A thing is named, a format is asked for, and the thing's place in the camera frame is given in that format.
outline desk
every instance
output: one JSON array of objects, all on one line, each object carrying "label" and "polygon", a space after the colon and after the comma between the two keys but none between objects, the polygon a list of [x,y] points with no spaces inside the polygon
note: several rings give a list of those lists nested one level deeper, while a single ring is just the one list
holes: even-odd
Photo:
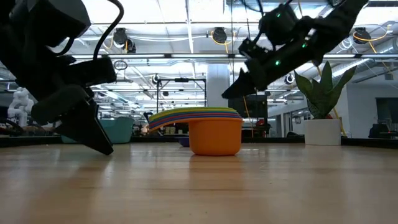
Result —
[{"label": "desk", "polygon": [[396,223],[398,151],[177,143],[0,149],[0,223]]}]

